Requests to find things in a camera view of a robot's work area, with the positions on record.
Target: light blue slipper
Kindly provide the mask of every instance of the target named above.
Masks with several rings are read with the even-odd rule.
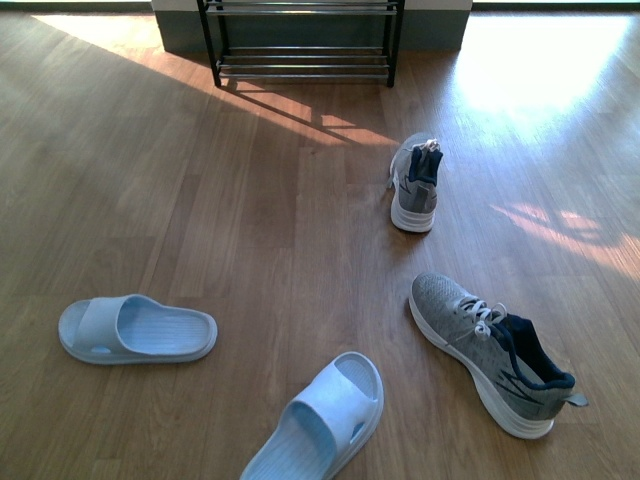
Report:
[[[369,440],[383,405],[375,365],[357,352],[340,355],[289,402],[240,480],[333,478]]]
[[[65,350],[83,362],[175,363],[209,353],[218,328],[206,313],[134,294],[70,305],[60,317],[58,334]]]

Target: slipper strap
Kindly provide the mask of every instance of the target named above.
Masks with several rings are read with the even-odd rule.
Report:
[[[80,320],[73,348],[91,352],[95,347],[106,347],[111,353],[132,353],[118,333],[120,311],[130,298],[131,295],[91,300]]]
[[[355,427],[371,420],[375,404],[333,364],[322,370],[293,402],[306,404],[324,421],[333,435],[338,456],[351,445]]]

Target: wall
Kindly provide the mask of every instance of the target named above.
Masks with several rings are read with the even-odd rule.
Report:
[[[404,50],[458,50],[471,11],[472,0],[406,0],[400,48]],[[152,0],[165,50],[172,53],[205,51],[196,0]],[[377,45],[381,18],[267,17],[229,18],[234,44],[259,46],[317,44],[322,31],[330,46],[364,43]],[[315,22],[323,22],[315,28]],[[214,44],[220,45],[217,23],[210,19]]]

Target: navy blue lining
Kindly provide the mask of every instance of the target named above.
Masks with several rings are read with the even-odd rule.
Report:
[[[431,152],[429,150],[422,151],[418,146],[413,147],[411,166],[409,167],[409,181],[421,180],[431,183],[435,187],[438,184],[440,160],[442,160],[442,152],[440,150]]]
[[[547,356],[540,345],[531,320],[509,314],[502,322],[491,327],[492,330],[498,331],[496,338],[500,346],[509,352],[515,374],[527,387],[532,390],[573,388],[576,383],[575,378],[560,370]],[[526,378],[518,366],[517,358],[525,362],[544,383],[535,384]]]

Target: shoelace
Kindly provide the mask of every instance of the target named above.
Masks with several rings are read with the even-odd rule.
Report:
[[[491,337],[491,325],[501,322],[507,316],[507,307],[497,303],[493,308],[487,306],[487,302],[476,297],[463,297],[453,305],[453,312],[458,315],[462,312],[463,318],[471,320],[470,329],[464,329],[462,335],[447,344],[455,343],[475,333],[476,337],[486,342]]]
[[[413,152],[414,148],[420,148],[420,150],[429,150],[430,152],[435,152],[436,150],[440,150],[440,144],[438,143],[438,140],[435,138],[432,138],[431,140],[427,140],[425,143],[416,143],[415,145],[411,145],[411,147],[409,148],[405,148],[403,150],[407,151],[407,152]]]

